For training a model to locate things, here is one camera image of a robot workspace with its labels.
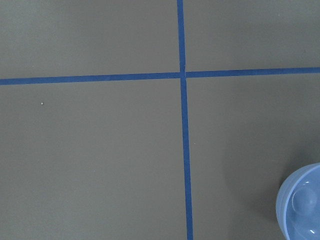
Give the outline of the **blue bowl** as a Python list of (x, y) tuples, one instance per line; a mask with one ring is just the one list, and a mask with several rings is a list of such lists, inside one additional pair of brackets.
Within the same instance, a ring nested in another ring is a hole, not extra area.
[(291, 173), (277, 193), (275, 211), (286, 240), (320, 238), (320, 164)]

